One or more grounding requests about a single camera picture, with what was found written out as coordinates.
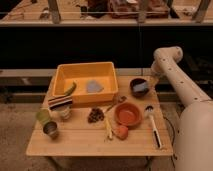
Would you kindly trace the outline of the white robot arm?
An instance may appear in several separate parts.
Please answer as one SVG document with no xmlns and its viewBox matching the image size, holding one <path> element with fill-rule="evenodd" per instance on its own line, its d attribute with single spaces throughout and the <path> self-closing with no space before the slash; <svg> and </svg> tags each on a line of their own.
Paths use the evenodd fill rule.
<svg viewBox="0 0 213 171">
<path fill-rule="evenodd" d="M 213 171 L 213 99 L 177 63 L 178 46 L 158 48 L 151 71 L 165 75 L 184 105 L 174 144 L 175 171 Z"/>
</svg>

